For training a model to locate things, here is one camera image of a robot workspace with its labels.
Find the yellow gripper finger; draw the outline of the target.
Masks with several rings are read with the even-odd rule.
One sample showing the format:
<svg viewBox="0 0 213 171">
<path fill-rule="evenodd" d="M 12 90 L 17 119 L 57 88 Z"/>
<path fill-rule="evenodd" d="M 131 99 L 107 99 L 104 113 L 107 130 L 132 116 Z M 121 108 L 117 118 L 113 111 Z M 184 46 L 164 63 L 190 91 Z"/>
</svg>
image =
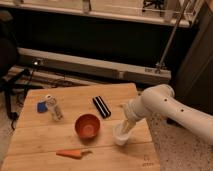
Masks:
<svg viewBox="0 0 213 171">
<path fill-rule="evenodd" d="M 130 130 L 130 123 L 128 120 L 124 120 L 121 124 L 121 133 L 126 134 Z"/>
<path fill-rule="evenodd" d="M 128 126 L 129 131 L 132 130 L 135 126 L 136 126 L 136 122 L 129 123 L 129 126 Z"/>
</svg>

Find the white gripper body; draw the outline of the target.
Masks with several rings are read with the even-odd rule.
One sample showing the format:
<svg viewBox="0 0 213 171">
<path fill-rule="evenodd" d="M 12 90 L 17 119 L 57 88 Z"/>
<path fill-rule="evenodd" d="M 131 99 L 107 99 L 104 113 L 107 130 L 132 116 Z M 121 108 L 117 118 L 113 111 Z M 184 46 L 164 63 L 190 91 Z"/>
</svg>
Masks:
<svg viewBox="0 0 213 171">
<path fill-rule="evenodd" d="M 129 100 L 123 105 L 125 117 L 128 121 L 136 123 L 146 117 L 146 108 L 142 104 L 141 97 L 138 96 Z"/>
</svg>

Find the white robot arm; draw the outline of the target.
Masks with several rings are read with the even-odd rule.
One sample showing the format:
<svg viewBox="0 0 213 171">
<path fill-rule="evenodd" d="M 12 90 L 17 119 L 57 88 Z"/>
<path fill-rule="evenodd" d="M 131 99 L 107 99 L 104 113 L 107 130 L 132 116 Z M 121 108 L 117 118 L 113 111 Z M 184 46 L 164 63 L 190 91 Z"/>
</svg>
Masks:
<svg viewBox="0 0 213 171">
<path fill-rule="evenodd" d="M 213 116 L 188 107 L 174 98 L 173 88 L 160 84 L 146 88 L 124 105 L 125 120 L 121 133 L 128 133 L 138 121 L 149 114 L 162 114 L 213 145 Z"/>
</svg>

